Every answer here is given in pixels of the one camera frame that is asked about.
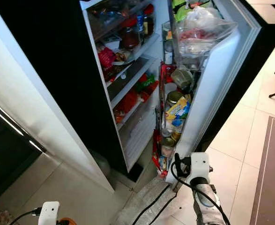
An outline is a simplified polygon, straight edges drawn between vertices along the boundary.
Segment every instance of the black cabinet panel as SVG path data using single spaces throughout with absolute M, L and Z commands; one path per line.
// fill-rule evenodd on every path
M 79 1 L 0 0 L 0 15 L 85 146 L 126 173 Z
M 0 195 L 40 154 L 0 118 Z

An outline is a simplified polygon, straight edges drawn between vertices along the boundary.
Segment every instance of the cabinet door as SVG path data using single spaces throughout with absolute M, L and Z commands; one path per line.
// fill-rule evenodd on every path
M 1 16 L 0 106 L 50 153 L 113 191 Z

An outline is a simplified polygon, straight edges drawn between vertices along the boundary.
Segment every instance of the bottle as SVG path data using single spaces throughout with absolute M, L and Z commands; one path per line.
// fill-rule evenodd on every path
M 136 32 L 137 18 L 127 19 L 122 23 L 123 29 L 119 32 L 122 38 L 121 47 L 132 50 L 140 43 L 139 35 Z
M 143 27 L 144 27 L 144 33 L 145 38 L 150 37 L 155 30 L 155 15 L 154 15 L 154 6 L 152 4 L 149 4 L 145 10 L 143 11 Z
M 144 41 L 143 11 L 140 11 L 137 14 L 137 32 L 139 34 L 141 44 L 143 44 L 143 41 Z
M 172 64 L 173 62 L 173 44 L 168 40 L 164 42 L 164 63 Z

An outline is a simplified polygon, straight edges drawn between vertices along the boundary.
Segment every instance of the jar lid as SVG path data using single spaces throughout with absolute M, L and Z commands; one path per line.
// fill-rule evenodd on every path
M 146 8 L 145 8 L 145 10 L 143 11 L 143 13 L 144 14 L 147 14 L 147 15 L 149 15 L 149 14 L 151 14 L 151 13 L 153 13 L 154 12 L 154 6 L 152 5 L 152 4 L 149 4 Z
M 182 96 L 183 94 L 181 92 L 173 90 L 170 93 L 168 93 L 167 101 L 172 104 L 176 104 Z
M 133 27 L 136 24 L 137 24 L 137 18 L 136 17 L 132 17 L 132 18 L 129 18 L 129 19 L 125 20 L 122 23 L 122 27 Z
M 162 145 L 167 147 L 172 147 L 175 145 L 175 141 L 169 137 L 166 137 L 162 140 Z

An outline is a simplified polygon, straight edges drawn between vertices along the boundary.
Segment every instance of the open refrigerator door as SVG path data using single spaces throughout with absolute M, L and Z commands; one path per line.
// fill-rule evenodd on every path
M 195 151 L 260 26 L 235 0 L 168 3 L 170 21 L 162 25 L 168 65 L 161 65 L 161 125 L 154 132 L 153 161 L 158 174 L 173 183 L 168 170 L 174 153 Z

